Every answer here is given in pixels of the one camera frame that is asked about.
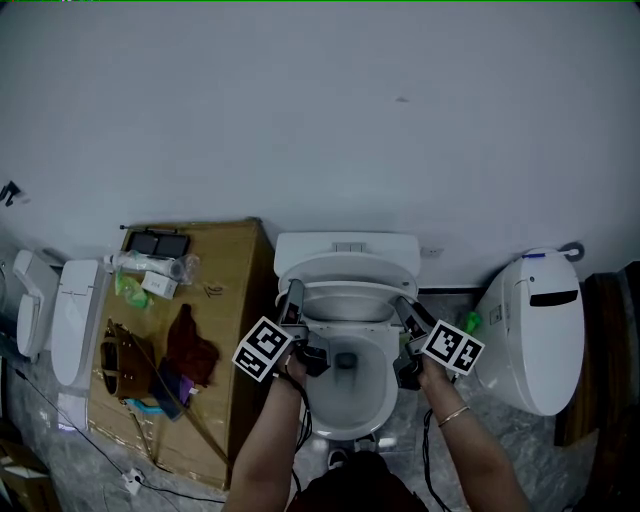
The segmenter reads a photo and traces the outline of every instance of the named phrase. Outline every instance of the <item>toilet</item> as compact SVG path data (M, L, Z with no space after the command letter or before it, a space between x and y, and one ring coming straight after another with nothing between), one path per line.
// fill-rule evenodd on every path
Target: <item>toilet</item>
M518 258L494 279L476 312L485 343L482 386L523 411L552 416L571 400L584 352L584 313L573 265L553 249Z
M58 381L89 389L109 274L96 260L73 260L58 276L26 250L18 253L13 272L27 288L18 312L18 350L32 360L50 350Z
M280 278L276 302L292 279L301 280L304 322L329 342L330 368L307 377L313 431L341 441L374 432L396 404L393 362L403 328L393 303L399 296L417 298L418 240L388 233L283 233L274 270Z

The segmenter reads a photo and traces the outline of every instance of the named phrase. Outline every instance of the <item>small white plug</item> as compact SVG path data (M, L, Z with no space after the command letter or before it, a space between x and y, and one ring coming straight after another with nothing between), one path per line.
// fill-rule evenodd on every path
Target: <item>small white plug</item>
M124 480L124 486L127 491L134 496L138 494L140 484L144 482L144 476L142 476L142 473L136 469L132 469L128 473L124 473L122 475L122 479Z

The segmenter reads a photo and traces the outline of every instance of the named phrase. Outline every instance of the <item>brown leather bag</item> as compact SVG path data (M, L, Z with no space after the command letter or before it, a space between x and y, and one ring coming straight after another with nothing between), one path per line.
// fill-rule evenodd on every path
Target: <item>brown leather bag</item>
M150 396L149 388L155 375L153 345L111 319L100 345L100 363L110 395L119 399Z

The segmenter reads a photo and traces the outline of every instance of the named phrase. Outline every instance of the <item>dark red cloth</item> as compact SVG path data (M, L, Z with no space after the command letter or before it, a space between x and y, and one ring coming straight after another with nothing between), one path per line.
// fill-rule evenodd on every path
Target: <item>dark red cloth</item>
M206 386L218 358L218 349L198 336L196 323L191 318L191 306L183 304L169 328L169 368L174 373L187 376L196 384Z

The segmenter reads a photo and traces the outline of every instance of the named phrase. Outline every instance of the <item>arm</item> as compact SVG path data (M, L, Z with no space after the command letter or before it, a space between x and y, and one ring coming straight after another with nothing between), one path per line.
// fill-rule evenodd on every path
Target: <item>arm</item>
M426 356L422 356L422 363L420 385L440 423L465 403L447 378L444 367ZM529 510L506 452L471 411L442 425L442 434L472 510Z
M304 385L306 369L295 356L289 373ZM281 512L287 506L300 415L300 393L274 379L258 421L233 467L225 512Z

